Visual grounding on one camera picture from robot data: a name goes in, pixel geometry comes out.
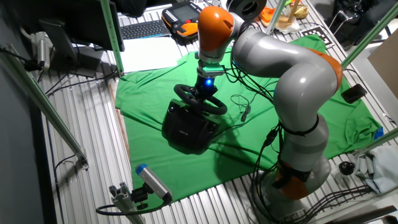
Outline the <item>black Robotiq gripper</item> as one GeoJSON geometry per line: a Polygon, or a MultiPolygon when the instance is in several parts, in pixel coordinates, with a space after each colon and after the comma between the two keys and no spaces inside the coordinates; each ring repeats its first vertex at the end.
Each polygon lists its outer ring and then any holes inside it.
{"type": "Polygon", "coordinates": [[[196,100],[209,100],[217,91],[214,78],[197,76],[196,84],[190,88],[190,94],[196,100]]]}

